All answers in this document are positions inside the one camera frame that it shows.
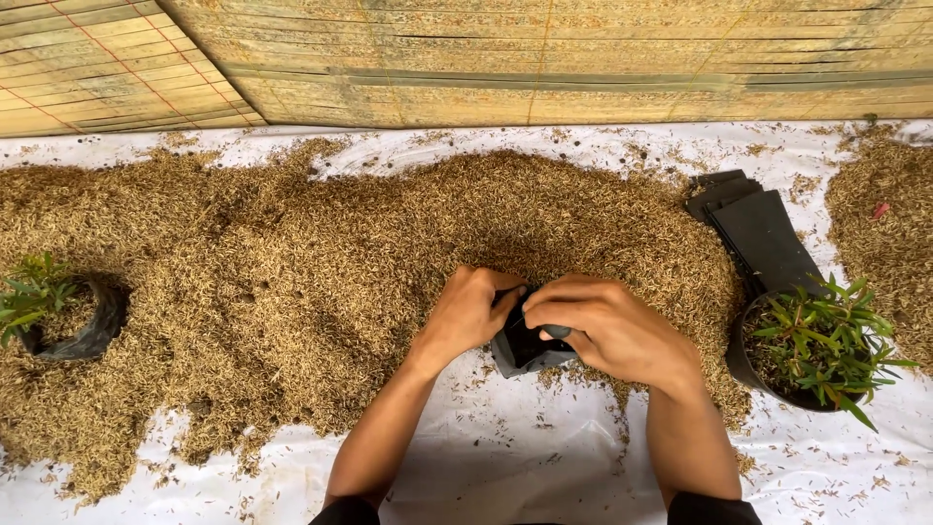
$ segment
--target pile of rice husks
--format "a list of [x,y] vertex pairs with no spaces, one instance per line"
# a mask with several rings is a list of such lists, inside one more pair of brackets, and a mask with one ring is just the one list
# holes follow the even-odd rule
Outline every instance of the pile of rice husks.
[[0,350],[7,464],[71,463],[64,494],[93,502],[128,480],[162,405],[191,416],[182,460],[238,450],[247,473],[282,425],[345,432],[461,263],[537,283],[626,279],[696,341],[738,426],[748,400],[720,356],[740,286],[716,233],[682,211],[682,188],[509,151],[308,182],[309,162],[340,148],[315,139],[248,168],[160,150],[103,170],[4,172],[0,267],[48,249],[132,288],[129,322],[97,362]]
[[899,355],[919,362],[929,376],[933,143],[928,138],[924,145],[911,146],[895,140],[895,132],[888,125],[869,126],[844,143],[854,156],[829,181],[829,239],[839,250],[849,280],[867,277],[877,292],[872,306],[894,325]]

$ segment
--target black sleeve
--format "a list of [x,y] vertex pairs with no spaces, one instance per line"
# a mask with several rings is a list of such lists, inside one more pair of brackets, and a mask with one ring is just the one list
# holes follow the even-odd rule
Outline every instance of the black sleeve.
[[311,520],[311,525],[379,525],[379,513],[360,498],[340,498]]
[[720,500],[690,492],[679,492],[667,509],[667,525],[761,525],[748,502]]

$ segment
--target white tarp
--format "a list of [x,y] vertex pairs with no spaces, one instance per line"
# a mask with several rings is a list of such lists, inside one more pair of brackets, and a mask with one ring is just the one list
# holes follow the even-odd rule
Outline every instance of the white tarp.
[[[797,230],[824,274],[842,275],[836,250],[826,240],[829,214],[823,205],[827,181],[837,171],[828,162],[839,137],[807,133],[814,125],[838,122],[648,124],[621,127],[570,126],[555,144],[553,128],[494,128],[422,131],[356,131],[306,127],[212,130],[189,133],[189,149],[223,149],[225,166],[262,162],[273,148],[297,138],[347,137],[352,145],[316,167],[323,177],[388,175],[414,164],[457,153],[516,149],[581,166],[621,170],[628,145],[648,152],[648,165],[675,165],[691,175],[690,161],[719,169],[742,168],[766,190],[778,189]],[[909,133],[933,137],[933,121],[913,121]],[[158,134],[0,140],[0,168],[22,162],[86,167],[132,162],[148,148],[164,145]],[[751,145],[766,148],[751,155]],[[363,162],[379,158],[373,167]],[[795,174],[821,177],[801,204],[788,199]],[[480,367],[492,362],[476,350],[441,375],[411,444],[398,482],[383,505],[385,523],[664,523],[661,498],[651,474],[645,441],[646,396],[633,393],[626,410],[631,443],[622,456],[618,410],[611,392],[598,386],[564,384],[545,390],[535,375],[506,380]],[[880,391],[865,407],[880,433],[871,433],[848,414],[817,415],[784,408],[754,393],[745,431],[732,442],[758,465],[743,482],[745,498],[766,524],[845,524],[884,521],[930,523],[933,516],[933,394],[930,379],[907,374]],[[154,430],[139,448],[140,461],[160,464],[136,469],[121,494],[76,510],[56,489],[67,466],[52,473],[45,462],[0,478],[0,522],[104,525],[196,525],[242,522],[262,525],[307,523],[320,509],[330,465],[341,437],[317,437],[310,428],[285,426],[262,450],[261,472],[238,477],[236,459],[214,456],[204,466],[169,456],[179,421]],[[171,464],[170,483],[156,484]]]

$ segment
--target green plant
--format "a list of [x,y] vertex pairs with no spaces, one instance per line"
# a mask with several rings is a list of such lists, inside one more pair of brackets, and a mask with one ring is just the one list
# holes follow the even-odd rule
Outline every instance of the green plant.
[[867,393],[870,403],[875,389],[895,382],[880,375],[901,379],[886,366],[919,364],[888,359],[894,351],[887,341],[891,323],[869,308],[874,292],[866,287],[866,278],[847,289],[837,285],[833,275],[829,281],[814,279],[829,291],[826,296],[798,287],[796,295],[768,299],[751,320],[756,330],[750,342],[758,354],[759,373],[766,372],[784,393],[811,390],[821,405],[833,402],[837,410],[851,412],[878,432],[845,394]]
[[42,316],[59,312],[75,301],[77,290],[67,272],[68,262],[55,262],[47,251],[26,255],[3,282],[12,291],[0,294],[0,345],[7,347],[15,328],[29,330]]

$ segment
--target hand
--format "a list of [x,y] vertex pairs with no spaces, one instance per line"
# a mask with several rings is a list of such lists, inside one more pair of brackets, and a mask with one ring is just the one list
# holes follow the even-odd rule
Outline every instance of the hand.
[[[411,344],[409,360],[432,376],[457,356],[493,338],[528,281],[488,268],[460,266],[447,280],[424,328]],[[511,290],[493,306],[496,291]]]
[[[583,362],[607,374],[665,390],[703,384],[700,353],[662,315],[617,280],[569,275],[525,301],[525,325],[572,328],[564,338]],[[543,330],[541,339],[551,339]]]

